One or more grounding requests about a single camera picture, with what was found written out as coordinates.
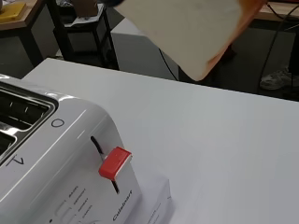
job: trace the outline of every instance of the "floor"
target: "floor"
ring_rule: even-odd
[[[122,20],[122,16],[114,9],[109,9],[107,14],[111,27],[115,27]],[[49,12],[44,10],[40,17],[39,24],[34,28],[36,29],[36,40],[43,49],[45,57],[54,56],[58,46],[51,35],[52,23]],[[41,27],[48,27],[42,28],[43,35],[40,34]],[[46,43],[41,42],[41,39],[45,39],[44,35],[47,35]],[[281,97],[281,91],[260,91],[258,88],[263,62],[273,35],[273,31],[249,28],[240,36],[233,44],[233,49],[236,52],[235,57],[230,62],[221,63],[217,75],[217,82],[220,84],[219,88]],[[273,72],[288,64],[293,39],[294,34],[291,33],[281,33],[278,36],[269,63],[265,68],[265,73]],[[79,42],[88,44],[91,41]],[[18,38],[1,39],[0,49],[1,74],[22,78],[33,68]],[[81,59],[81,62],[100,66],[100,63],[94,56],[84,57]]]

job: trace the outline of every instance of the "desk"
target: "desk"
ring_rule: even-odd
[[[289,12],[296,7],[298,4],[295,3],[269,3],[271,7],[276,11],[281,17],[285,17]],[[299,18],[299,9],[292,13],[293,18]],[[275,30],[278,28],[279,23],[282,21],[281,18],[277,17],[267,5],[264,5],[260,12],[255,16],[255,20],[250,24],[252,28]],[[285,22],[281,27],[281,31],[293,27],[298,22]],[[298,32],[299,27],[292,28],[289,32]]]
[[[284,17],[298,4],[295,3],[269,3],[269,5],[276,11],[278,15]],[[293,17],[299,18],[299,10],[295,10],[292,13]],[[281,21],[268,6],[263,6],[260,13],[256,15],[255,19],[264,21]]]
[[[299,104],[47,59],[25,80],[105,108],[171,183],[170,224],[298,220]]]
[[[38,66],[44,59],[31,32],[41,10],[47,4],[55,29],[54,34],[64,58],[70,61],[73,57],[73,50],[60,19],[55,0],[18,0],[26,2],[27,8],[18,21],[0,23],[0,38],[17,36],[33,66]]]

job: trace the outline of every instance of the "white tabletop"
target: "white tabletop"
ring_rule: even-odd
[[[299,104],[46,60],[26,78],[101,105],[171,182],[171,224],[297,223]]]

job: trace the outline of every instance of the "bread slice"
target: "bread slice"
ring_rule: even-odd
[[[202,80],[265,0],[125,0],[116,9],[194,80]]]

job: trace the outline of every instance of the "toaster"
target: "toaster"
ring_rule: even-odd
[[[1,224],[123,224],[131,158],[100,106],[0,75]]]

